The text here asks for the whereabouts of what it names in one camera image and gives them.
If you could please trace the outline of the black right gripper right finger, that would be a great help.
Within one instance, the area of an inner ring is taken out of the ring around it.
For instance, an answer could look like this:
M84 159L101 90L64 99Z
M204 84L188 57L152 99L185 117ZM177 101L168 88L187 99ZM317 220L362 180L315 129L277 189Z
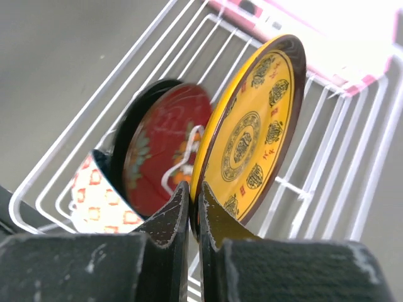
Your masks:
M204 301L392 301L373 254L357 242L255 236L203 184L198 200Z

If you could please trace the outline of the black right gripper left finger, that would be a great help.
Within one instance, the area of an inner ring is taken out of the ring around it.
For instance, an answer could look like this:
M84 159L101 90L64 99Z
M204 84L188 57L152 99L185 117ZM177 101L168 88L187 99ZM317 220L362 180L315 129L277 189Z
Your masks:
M13 235L1 243L2 301L186 301L189 190L128 234Z

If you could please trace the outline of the red floral plate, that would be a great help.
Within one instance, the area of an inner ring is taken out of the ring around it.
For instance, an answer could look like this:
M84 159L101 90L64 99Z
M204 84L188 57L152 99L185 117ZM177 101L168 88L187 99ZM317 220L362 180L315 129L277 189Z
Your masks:
M125 197L142 216L151 216L176 186L190 182L201 133L211 115L210 98L201 86L179 83L144 98L146 111L128 146L123 164Z

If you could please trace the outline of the yellow patterned plate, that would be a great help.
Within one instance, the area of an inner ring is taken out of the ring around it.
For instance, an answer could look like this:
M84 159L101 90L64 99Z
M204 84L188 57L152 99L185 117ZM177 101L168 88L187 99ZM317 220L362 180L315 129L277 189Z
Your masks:
M280 35L258 48L217 103L200 140L190 185L190 225L199 235L196 202L207 183L240 223L258 210L280 170L304 98L302 42Z

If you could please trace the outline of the red white patterned bowl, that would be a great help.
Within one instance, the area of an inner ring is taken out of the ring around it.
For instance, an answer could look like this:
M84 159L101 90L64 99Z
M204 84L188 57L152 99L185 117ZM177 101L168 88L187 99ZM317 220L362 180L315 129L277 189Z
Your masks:
M109 182L110 156L94 149L72 179L71 221L79 233L130 233L143 224Z

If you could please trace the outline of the black plate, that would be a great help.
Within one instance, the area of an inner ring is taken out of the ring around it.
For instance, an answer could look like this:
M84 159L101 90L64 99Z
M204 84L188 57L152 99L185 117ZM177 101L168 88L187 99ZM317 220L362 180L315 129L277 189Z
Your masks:
M165 92L182 83L178 79L158 80L143 89L124 112L113 140L110 162L110 182L123 199L126 199L123 185L123 165L137 127L146 112Z

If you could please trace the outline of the pink binder box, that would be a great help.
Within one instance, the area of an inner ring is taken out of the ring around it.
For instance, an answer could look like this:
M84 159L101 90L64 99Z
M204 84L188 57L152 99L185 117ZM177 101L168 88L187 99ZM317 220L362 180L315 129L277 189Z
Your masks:
M285 34L303 43L308 69L350 94L389 69L402 1L209 1L262 42Z

